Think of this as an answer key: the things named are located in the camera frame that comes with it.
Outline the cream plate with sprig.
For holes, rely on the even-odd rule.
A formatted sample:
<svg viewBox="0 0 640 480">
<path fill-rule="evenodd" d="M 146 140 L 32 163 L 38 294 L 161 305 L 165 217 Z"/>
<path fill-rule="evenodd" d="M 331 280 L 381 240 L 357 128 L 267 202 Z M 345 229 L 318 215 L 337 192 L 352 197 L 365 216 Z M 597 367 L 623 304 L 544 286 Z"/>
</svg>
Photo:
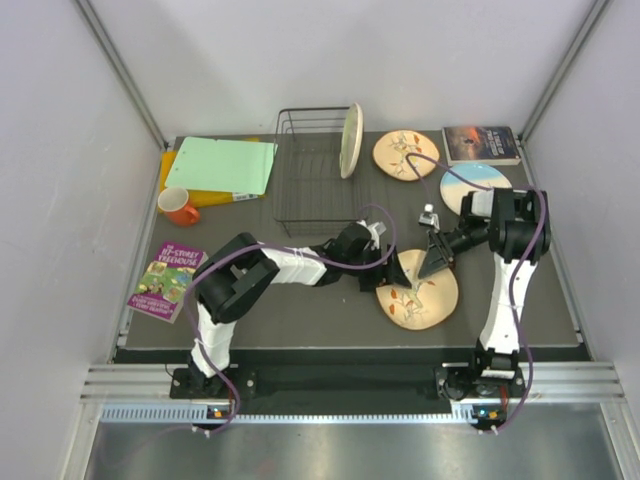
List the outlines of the cream plate with sprig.
<svg viewBox="0 0 640 480">
<path fill-rule="evenodd" d="M 353 103 L 347 110 L 339 156 L 340 176 L 349 178 L 357 165 L 364 131 L 364 118 L 361 106 Z"/>
</svg>

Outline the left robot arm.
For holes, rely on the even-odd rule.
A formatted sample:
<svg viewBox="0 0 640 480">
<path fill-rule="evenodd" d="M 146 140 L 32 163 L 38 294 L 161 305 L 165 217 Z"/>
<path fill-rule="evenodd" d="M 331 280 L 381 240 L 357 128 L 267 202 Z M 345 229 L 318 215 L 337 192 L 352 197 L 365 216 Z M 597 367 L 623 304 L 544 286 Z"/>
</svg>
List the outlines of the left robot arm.
<svg viewBox="0 0 640 480">
<path fill-rule="evenodd" d="M 409 287 L 396 247 L 381 249 L 384 231 L 382 222 L 356 221 L 335 238 L 301 248 L 267 245 L 247 232 L 232 238 L 193 276 L 198 320 L 188 367 L 192 391 L 212 397 L 224 390 L 235 326 L 272 285 L 323 287 L 350 275 L 362 292 Z"/>
</svg>

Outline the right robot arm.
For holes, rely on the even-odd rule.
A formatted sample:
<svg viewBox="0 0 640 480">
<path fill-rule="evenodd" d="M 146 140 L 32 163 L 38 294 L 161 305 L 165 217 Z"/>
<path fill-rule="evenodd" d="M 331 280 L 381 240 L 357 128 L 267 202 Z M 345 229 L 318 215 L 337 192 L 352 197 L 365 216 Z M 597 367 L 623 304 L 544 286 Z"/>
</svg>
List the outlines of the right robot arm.
<svg viewBox="0 0 640 480">
<path fill-rule="evenodd" d="M 551 243 L 547 194 L 513 188 L 469 192 L 461 201 L 458 226 L 429 234 L 418 278 L 451 267 L 458 255 L 483 243 L 495 266 L 487 320 L 470 364 L 448 368 L 441 381 L 442 392 L 457 400 L 472 391 L 490 395 L 522 378 L 522 310 L 530 280 Z"/>
</svg>

